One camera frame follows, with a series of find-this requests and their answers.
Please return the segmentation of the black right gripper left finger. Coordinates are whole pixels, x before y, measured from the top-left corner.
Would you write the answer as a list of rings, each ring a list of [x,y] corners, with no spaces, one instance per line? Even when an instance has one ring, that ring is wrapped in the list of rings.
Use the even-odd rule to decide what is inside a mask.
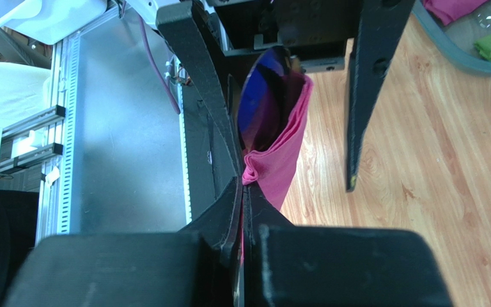
[[[20,268],[4,305],[236,306],[241,196],[241,181],[232,178],[173,233],[47,237]]]

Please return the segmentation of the pink utensil sleeve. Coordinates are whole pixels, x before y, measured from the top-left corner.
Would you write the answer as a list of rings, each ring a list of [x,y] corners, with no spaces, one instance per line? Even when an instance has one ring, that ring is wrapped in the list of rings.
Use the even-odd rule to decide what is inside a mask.
[[[423,7],[435,15],[444,26],[472,13],[488,0],[423,0]]]

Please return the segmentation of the purple metal spoon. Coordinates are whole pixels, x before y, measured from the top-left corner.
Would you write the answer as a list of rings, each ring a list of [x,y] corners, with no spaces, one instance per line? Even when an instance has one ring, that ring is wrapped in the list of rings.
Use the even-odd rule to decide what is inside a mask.
[[[263,152],[290,122],[305,84],[300,61],[284,47],[266,50],[252,66],[239,103],[238,132],[242,148]]]

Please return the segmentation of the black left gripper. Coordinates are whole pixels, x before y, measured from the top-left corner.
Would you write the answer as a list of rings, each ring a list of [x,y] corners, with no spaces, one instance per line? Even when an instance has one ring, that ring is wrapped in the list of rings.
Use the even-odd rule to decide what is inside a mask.
[[[189,73],[233,167],[242,171],[228,106],[229,75],[282,47],[307,74],[343,70],[348,40],[346,191],[355,190],[364,135],[414,1],[184,1],[158,9],[156,26]]]

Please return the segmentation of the grey-green plastic tub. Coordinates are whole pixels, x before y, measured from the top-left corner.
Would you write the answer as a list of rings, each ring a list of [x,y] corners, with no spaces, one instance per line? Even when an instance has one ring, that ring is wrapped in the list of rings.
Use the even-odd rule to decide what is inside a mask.
[[[444,26],[421,1],[416,1],[413,14],[438,50],[454,66],[476,75],[491,75],[491,62],[483,59],[474,42],[491,34],[491,1],[472,13]]]

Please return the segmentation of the magenta paper napkin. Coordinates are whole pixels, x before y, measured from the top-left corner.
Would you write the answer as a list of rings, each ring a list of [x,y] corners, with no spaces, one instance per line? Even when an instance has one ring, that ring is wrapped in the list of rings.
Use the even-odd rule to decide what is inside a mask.
[[[292,74],[304,82],[289,122],[274,143],[264,152],[251,150],[245,154],[242,184],[257,183],[266,200],[279,212],[292,184],[304,139],[308,107],[314,88],[307,75]]]

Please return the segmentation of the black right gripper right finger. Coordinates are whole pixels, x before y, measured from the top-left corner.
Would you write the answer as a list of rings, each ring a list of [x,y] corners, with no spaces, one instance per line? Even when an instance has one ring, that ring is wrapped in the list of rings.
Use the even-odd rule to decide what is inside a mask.
[[[296,226],[256,185],[244,189],[246,306],[452,306],[416,232]]]

